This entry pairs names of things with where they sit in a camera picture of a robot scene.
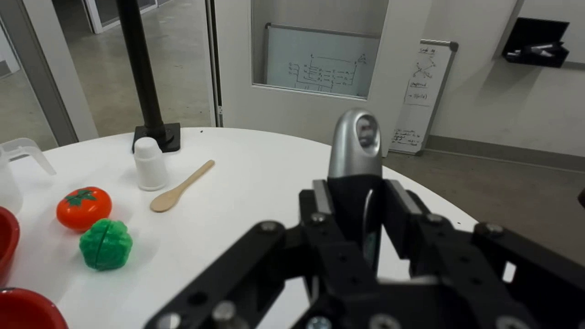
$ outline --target tomato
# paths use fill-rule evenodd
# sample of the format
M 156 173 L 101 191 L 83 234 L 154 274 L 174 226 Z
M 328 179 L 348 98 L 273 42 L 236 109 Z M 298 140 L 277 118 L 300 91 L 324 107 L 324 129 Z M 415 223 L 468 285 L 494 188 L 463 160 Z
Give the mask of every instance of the tomato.
M 108 217 L 112 199 L 97 186 L 74 190 L 57 204 L 57 219 L 77 232 L 88 230 L 96 221 Z

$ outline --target white bottle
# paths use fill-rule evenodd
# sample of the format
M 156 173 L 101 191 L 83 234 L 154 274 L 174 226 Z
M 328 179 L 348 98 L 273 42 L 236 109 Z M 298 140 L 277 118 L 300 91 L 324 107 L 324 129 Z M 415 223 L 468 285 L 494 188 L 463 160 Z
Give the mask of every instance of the white bottle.
M 158 140 L 152 137 L 136 140 L 134 160 L 141 190 L 161 190 L 169 184 L 169 171 Z
M 50 175 L 55 175 L 53 166 L 33 138 L 21 137 L 0 144 L 0 206 L 11 210 L 13 213 L 22 208 L 22 191 L 17 184 L 10 160 L 24 155 L 32 155 L 41 168 L 44 168 Z

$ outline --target toy broccoli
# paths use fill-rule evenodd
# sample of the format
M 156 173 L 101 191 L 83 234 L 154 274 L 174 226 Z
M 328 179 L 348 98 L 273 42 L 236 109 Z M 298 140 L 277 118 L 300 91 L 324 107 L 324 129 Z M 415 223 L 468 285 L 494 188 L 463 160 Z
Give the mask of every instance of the toy broccoli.
M 114 270 L 125 266 L 132 250 L 132 237 L 123 221 L 101 219 L 81 235 L 79 248 L 88 266 Z

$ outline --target black pole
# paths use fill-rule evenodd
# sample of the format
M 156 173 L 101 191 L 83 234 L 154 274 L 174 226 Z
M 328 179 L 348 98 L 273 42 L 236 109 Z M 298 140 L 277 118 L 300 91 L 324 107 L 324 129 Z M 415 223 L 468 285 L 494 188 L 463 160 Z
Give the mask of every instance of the black pole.
M 163 151 L 181 148 L 181 126 L 165 124 L 161 117 L 158 89 L 152 76 L 143 18 L 138 0 L 117 0 L 121 25 L 127 40 L 128 58 L 134 73 L 136 89 L 141 100 L 145 126 L 136 128 L 134 140 L 154 137 Z

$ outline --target table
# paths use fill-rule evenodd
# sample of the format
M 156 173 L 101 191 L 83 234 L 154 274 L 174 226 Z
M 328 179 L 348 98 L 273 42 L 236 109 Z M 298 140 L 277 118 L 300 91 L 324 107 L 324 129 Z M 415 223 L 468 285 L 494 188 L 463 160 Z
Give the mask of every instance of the table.
M 207 159 L 216 159 L 216 166 L 165 213 L 149 210 L 158 191 L 138 188 L 130 133 L 46 151 L 55 177 L 43 173 L 32 159 L 13 162 L 24 206 L 17 213 L 22 237 L 10 285 L 48 296 L 72 329 L 143 327 L 255 223 L 278 219 L 295 226 L 298 191 L 311 188 L 313 179 L 328 177 L 330 146 L 320 142 L 227 128 L 187 128 L 181 133 L 183 149 L 165 155 L 172 184 Z M 390 168 L 384 177 L 399 179 L 430 210 L 472 230 L 476 221 L 447 199 Z M 55 219 L 59 199 L 88 184 L 110 191 L 112 217 L 123 219 L 134 235 L 125 268 L 97 272 L 86 266 L 77 248 L 79 234 Z M 408 277 L 408 261 L 397 257 L 388 239 L 381 259 L 384 277 Z M 291 281 L 262 327 L 287 327 L 306 307 L 302 281 Z

